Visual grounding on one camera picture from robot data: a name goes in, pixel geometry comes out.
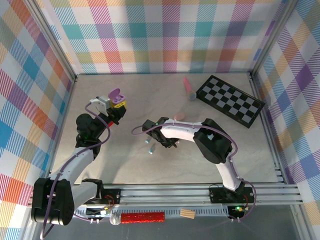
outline pink object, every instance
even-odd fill
[[[192,91],[192,87],[190,86],[190,83],[189,83],[189,81],[188,81],[188,79],[186,77],[183,79],[183,83],[184,83],[186,92],[187,93],[191,92]]]
[[[120,95],[120,88],[116,88],[109,92],[108,98],[110,98],[114,104],[122,103],[126,99],[125,96]]]
[[[182,112],[179,112],[177,113],[175,116],[174,116],[174,120],[175,121],[182,121],[183,119],[185,119],[185,115],[182,113]]]
[[[195,100],[197,98],[197,94],[195,91],[192,90],[190,83],[188,81],[188,79],[185,77],[183,79],[183,83],[186,89],[186,94],[189,100]]]

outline yellow object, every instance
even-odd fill
[[[115,109],[119,109],[119,108],[121,108],[122,106],[124,106],[125,109],[127,109],[127,102],[126,102],[126,100],[124,100],[123,102],[120,102],[120,103],[117,104],[117,105],[114,105],[114,108],[115,108]]]

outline red glittery tube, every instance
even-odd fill
[[[164,222],[165,213],[161,212],[140,212],[140,213],[122,213],[122,224],[135,224],[135,223],[154,223]]]

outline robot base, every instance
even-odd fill
[[[209,194],[212,204],[252,204],[255,200],[253,190],[249,186],[243,187],[240,194],[224,187],[211,187]]]

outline plaid wall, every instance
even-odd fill
[[[300,0],[259,71],[290,183],[320,239],[320,0]]]
[[[80,74],[247,72],[287,0],[38,0]]]
[[[23,0],[0,0],[0,240],[19,235],[71,84]]]

